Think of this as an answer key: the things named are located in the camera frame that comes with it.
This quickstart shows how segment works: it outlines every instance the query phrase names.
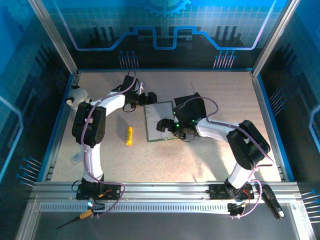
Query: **yellow handle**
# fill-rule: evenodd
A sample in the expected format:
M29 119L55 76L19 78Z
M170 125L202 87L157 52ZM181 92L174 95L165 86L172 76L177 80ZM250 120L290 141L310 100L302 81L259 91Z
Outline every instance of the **yellow handle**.
M127 144L128 146L132 145L132 126L129 126L129 127L128 127L126 144Z
M85 211L80 214L80 219L85 219L86 217L89 217L93 214L92 209L89 209L88 211Z

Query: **glass wall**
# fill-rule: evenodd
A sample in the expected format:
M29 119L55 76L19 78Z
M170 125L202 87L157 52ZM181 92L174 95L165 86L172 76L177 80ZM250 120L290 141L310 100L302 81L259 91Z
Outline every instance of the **glass wall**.
M0 1L0 42L0 238L13 239L70 74L27 0Z
M296 181L320 183L320 2L301 0L261 78Z
M79 69L247 69L287 0L43 2Z

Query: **yellow battery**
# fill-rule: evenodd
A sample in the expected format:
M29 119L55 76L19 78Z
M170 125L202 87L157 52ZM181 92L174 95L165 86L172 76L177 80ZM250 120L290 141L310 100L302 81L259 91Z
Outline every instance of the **yellow battery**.
M132 145L132 126L128 127L127 137L126 137L126 144L128 146Z

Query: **screwdriver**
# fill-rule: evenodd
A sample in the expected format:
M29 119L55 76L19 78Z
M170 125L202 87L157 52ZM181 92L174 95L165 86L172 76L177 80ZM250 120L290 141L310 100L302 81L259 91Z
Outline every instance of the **screwdriver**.
M74 223L74 222L76 222L76 221L78 221L78 220L85 219L85 218L91 216L92 214L93 214L92 209L89 209L88 211L85 211L85 212L81 213L79 216L75 217L75 218L72 219L71 221L69 221L69 222L67 222L67 223L65 223L65 224L63 224L63 225L61 225L61 226L58 226L56 229L60 229L60 228L62 228L62 227L64 227L64 226L66 226L66 225L68 225L68 224L70 224L70 223Z

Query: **beige tabletop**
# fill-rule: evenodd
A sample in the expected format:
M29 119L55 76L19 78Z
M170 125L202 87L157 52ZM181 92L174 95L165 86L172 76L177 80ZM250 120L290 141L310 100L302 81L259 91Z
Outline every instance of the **beige tabletop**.
M124 72L83 72L79 86L98 100L123 82ZM219 112L213 119L229 123L250 120L269 142L262 114L248 72L139 71L145 92L155 92L158 102L192 95L214 99ZM207 113L215 106L205 101ZM73 182L83 175L83 164L71 158L81 152L72 137L74 112L71 112L62 138L51 181ZM127 128L133 128L133 144L126 145ZM114 182L207 182L224 181L236 160L228 143L196 138L190 143L179 139L147 142L143 107L132 113L118 109L106 118L105 137L100 148L104 179ZM263 181L280 181L276 166L255 173Z

